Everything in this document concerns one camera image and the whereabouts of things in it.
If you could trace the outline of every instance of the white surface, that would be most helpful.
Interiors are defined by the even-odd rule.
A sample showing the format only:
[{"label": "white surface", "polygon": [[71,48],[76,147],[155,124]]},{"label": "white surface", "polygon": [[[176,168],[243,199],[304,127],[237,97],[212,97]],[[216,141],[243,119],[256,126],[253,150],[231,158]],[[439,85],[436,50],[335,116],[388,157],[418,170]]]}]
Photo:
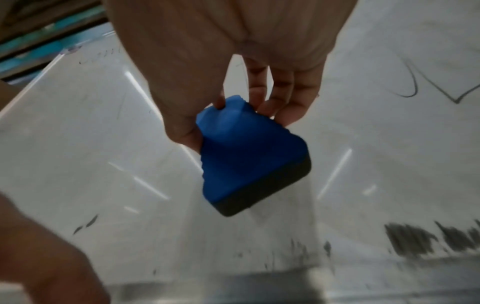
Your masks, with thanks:
[{"label": "white surface", "polygon": [[[312,172],[233,218],[205,201],[200,158],[166,138],[145,80],[106,37],[0,113],[0,189],[106,283],[398,260],[389,222],[437,235],[427,257],[452,254],[434,221],[466,230],[480,217],[480,89],[455,104],[421,73],[454,97],[480,84],[478,28],[473,0],[360,2],[290,128]],[[415,92],[407,66],[411,98],[398,96]],[[239,57],[224,89],[248,97]]]}]

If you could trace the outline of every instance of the skin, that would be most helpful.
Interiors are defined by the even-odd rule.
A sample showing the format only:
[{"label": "skin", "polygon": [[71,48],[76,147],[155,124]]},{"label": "skin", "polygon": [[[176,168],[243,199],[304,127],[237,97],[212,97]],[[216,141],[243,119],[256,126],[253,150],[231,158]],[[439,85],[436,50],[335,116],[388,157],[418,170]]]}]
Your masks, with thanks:
[{"label": "skin", "polygon": [[[225,106],[223,81],[243,56],[249,103],[287,126],[317,97],[328,53],[356,0],[104,0],[173,141],[199,152],[196,115]],[[267,67],[274,80],[267,98]],[[87,257],[0,195],[0,280],[35,303],[109,303]]]}]

